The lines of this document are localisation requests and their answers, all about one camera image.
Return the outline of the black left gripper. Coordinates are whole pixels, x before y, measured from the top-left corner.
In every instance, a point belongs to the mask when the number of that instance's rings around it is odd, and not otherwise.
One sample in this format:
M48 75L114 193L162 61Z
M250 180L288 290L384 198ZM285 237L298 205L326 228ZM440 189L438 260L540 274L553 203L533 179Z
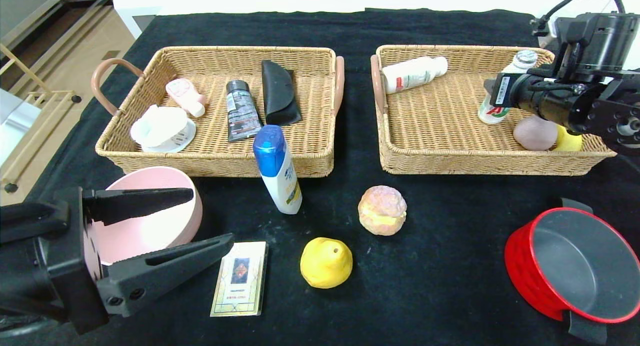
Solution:
M91 332L109 321L108 314L130 317L220 261L233 248L233 233L114 262L101 278L88 214L114 225L194 196L190 188L75 187L50 201L4 205L1 334L21 336L65 323L79 334Z

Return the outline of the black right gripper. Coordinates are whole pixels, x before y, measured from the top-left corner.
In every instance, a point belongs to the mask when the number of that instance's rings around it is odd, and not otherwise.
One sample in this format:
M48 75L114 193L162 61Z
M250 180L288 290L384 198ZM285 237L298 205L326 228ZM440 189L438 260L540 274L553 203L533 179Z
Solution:
M515 108L538 118L573 128L574 88L557 82L556 72L501 72L496 78L483 80L491 106Z

